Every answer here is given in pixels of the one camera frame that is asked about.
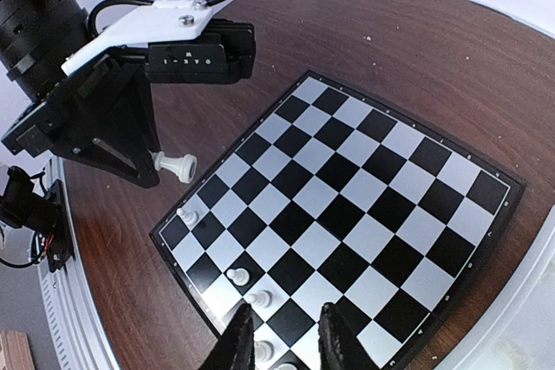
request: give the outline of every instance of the white pawn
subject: white pawn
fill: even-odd
[[[254,342],[254,360],[259,363],[271,360],[274,347],[268,341]]]
[[[177,215],[189,230],[192,230],[194,225],[199,221],[199,214],[196,211],[185,211],[182,208],[178,208]]]
[[[163,152],[153,155],[154,168],[160,171],[162,168],[175,173],[183,184],[191,184],[197,171],[197,158],[185,155],[183,158],[167,158]]]
[[[271,293],[267,290],[260,290],[247,295],[245,300],[255,307],[268,308],[271,304]]]
[[[225,275],[237,286],[245,286],[251,279],[249,272],[245,269],[229,269]]]

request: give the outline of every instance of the fallen chess piece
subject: fallen chess piece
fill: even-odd
[[[271,360],[274,355],[274,348],[268,341],[254,342],[254,360],[258,363],[264,363]]]
[[[247,295],[245,300],[254,307],[268,308],[271,304],[271,293],[267,290],[260,290]]]
[[[229,269],[225,275],[237,286],[245,286],[251,279],[249,272],[245,269]]]
[[[199,214],[196,211],[185,211],[182,208],[178,208],[177,215],[189,230],[192,230],[199,221]]]
[[[197,158],[185,155],[183,158],[167,158],[163,152],[153,155],[156,171],[167,169],[178,176],[183,184],[191,184],[197,171]]]

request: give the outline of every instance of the wooden table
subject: wooden table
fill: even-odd
[[[235,86],[153,86],[162,148],[199,175],[307,69],[371,91],[514,170],[528,188],[466,299],[413,361],[433,368],[505,285],[555,202],[555,40],[464,0],[237,0],[256,26],[255,74]],[[125,370],[196,369],[215,337],[148,233],[186,191],[142,190],[66,164],[88,281]]]

